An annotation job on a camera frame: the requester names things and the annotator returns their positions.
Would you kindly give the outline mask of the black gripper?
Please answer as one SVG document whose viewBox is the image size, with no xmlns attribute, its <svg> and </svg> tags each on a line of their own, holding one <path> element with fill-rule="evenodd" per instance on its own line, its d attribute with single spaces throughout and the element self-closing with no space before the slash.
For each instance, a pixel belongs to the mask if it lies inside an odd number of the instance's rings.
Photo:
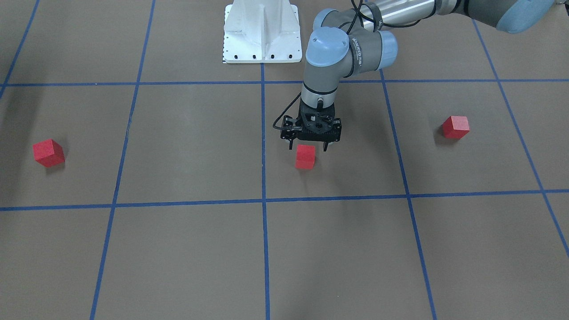
<svg viewBox="0 0 569 320">
<path fill-rule="evenodd" d="M 340 118 L 336 117 L 334 103 L 326 108 L 312 108 L 301 100 L 296 118 L 284 116 L 280 138 L 289 140 L 289 150 L 293 148 L 293 140 L 299 139 L 323 142 L 323 152 L 326 152 L 329 143 L 341 139 L 341 131 L 342 123 Z"/>
</svg>

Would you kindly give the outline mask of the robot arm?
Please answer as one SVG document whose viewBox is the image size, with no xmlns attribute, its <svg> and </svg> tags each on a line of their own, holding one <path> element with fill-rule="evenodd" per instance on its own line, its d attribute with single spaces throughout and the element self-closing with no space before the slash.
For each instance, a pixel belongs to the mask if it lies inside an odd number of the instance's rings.
<svg viewBox="0 0 569 320">
<path fill-rule="evenodd" d="M 389 67 L 398 43 L 392 29 L 413 27 L 433 16 L 457 13 L 508 34 L 536 24 L 553 0 L 360 0 L 340 12 L 324 9 L 313 21 L 296 117 L 282 112 L 272 127 L 289 148 L 295 140 L 338 142 L 342 123 L 335 115 L 340 80 Z"/>
</svg>

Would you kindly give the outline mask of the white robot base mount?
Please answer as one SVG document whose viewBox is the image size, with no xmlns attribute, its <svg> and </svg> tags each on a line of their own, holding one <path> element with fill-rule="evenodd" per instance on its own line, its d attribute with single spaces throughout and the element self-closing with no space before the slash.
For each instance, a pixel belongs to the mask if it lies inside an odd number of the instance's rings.
<svg viewBox="0 0 569 320">
<path fill-rule="evenodd" d="M 222 62 L 298 63 L 299 10 L 288 0 L 234 0 L 225 6 Z"/>
</svg>

